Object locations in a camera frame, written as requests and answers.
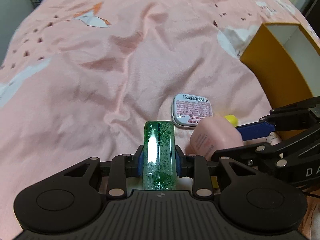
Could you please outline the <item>orange cardboard box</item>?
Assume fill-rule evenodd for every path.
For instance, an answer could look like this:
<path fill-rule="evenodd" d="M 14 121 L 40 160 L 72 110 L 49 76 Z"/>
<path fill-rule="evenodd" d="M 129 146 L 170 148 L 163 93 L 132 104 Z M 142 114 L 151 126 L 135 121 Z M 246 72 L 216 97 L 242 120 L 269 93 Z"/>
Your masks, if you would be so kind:
<path fill-rule="evenodd" d="M 272 108 L 319 96 L 319 43 L 296 23 L 264 23 L 240 57 Z"/>

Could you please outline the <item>square tin with pink label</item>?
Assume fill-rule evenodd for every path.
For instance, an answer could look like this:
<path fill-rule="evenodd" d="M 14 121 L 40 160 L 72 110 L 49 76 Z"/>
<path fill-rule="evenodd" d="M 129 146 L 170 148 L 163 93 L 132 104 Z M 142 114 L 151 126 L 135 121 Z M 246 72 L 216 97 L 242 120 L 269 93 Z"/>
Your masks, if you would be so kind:
<path fill-rule="evenodd" d="M 213 116 L 210 101 L 203 96 L 177 94 L 171 104 L 171 119 L 179 128 L 195 129 L 206 117 Z"/>

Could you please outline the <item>green gel bottle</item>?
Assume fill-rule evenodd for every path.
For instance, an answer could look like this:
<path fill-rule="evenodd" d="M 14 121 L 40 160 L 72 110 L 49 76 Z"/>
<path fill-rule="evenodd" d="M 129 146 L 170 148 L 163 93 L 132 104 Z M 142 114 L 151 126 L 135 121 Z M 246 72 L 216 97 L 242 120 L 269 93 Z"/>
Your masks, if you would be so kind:
<path fill-rule="evenodd" d="M 176 189 L 175 131 L 171 121 L 148 121 L 144 126 L 143 189 Z"/>

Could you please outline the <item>pink printed bed blanket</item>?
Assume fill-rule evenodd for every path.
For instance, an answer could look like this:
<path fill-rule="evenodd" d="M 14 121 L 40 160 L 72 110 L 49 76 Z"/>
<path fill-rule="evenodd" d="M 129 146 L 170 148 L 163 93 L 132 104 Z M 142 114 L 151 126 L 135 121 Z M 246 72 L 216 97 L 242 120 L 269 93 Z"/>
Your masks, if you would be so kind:
<path fill-rule="evenodd" d="M 1 239 L 21 232 L 20 191 L 91 156 L 135 152 L 177 94 L 243 124 L 266 115 L 240 62 L 264 22 L 317 37 L 289 0 L 44 0 L 1 63 Z"/>

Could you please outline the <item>pink bottle orange cap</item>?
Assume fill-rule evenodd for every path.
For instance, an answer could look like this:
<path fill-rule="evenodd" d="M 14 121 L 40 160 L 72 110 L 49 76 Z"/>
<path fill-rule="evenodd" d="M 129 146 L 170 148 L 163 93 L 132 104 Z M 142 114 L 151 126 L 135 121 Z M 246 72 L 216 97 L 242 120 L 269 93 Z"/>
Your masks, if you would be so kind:
<path fill-rule="evenodd" d="M 202 119 L 190 137 L 196 155 L 210 160 L 218 150 L 243 146 L 238 130 L 224 117 L 209 116 Z"/>

